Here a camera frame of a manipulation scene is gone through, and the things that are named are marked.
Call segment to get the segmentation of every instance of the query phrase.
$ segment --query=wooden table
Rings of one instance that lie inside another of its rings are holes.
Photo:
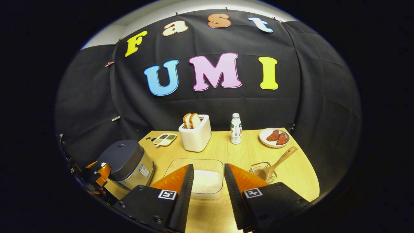
[[[318,179],[311,163],[293,137],[290,136],[291,140],[282,148],[270,148],[260,141],[260,131],[243,131],[242,142],[238,145],[230,142],[230,131],[212,132],[210,141],[201,152],[186,151],[179,132],[151,131],[140,140],[140,145],[156,166],[152,183],[164,177],[168,166],[177,158],[217,159],[223,164],[231,163],[248,171],[252,164],[262,161],[268,161],[273,165],[287,149],[295,146],[298,150],[276,168],[277,178],[274,182],[283,182],[307,201],[316,199],[319,196]],[[158,148],[151,140],[145,139],[156,138],[163,133],[176,133],[177,138],[169,146]],[[229,191],[226,181],[223,182],[223,192],[220,198],[216,200],[190,199],[186,233],[243,232],[237,230]],[[105,187],[117,198],[126,195],[124,190],[111,181]]]

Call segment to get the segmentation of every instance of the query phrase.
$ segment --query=letter m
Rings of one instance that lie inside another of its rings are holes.
[[[205,56],[196,56],[188,60],[193,64],[195,72],[195,91],[204,91],[208,89],[208,84],[205,83],[204,77],[209,83],[216,88],[219,85],[220,77],[223,75],[221,86],[224,88],[236,88],[241,86],[241,82],[237,76],[236,53],[223,53],[217,65],[213,64]]]

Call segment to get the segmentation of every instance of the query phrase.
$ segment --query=rice cooker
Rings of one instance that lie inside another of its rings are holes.
[[[154,176],[154,162],[136,140],[121,140],[109,146],[98,158],[111,167],[109,178],[126,189],[149,186]]]

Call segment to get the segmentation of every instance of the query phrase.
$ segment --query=white wall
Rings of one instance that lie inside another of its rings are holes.
[[[140,28],[173,16],[176,12],[183,14],[197,10],[225,9],[226,7],[229,10],[246,11],[269,18],[275,17],[283,22],[296,21],[291,15],[256,0],[161,0],[137,9],[115,21],[90,39],[82,49],[95,45],[115,44],[118,38],[124,38]]]

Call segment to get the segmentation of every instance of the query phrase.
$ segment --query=bread slice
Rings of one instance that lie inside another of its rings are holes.
[[[189,129],[190,128],[190,116],[191,116],[191,113],[187,113],[183,117],[184,128],[186,128],[186,129]]]
[[[190,116],[190,127],[191,129],[195,129],[199,124],[201,120],[197,113],[193,113]]]

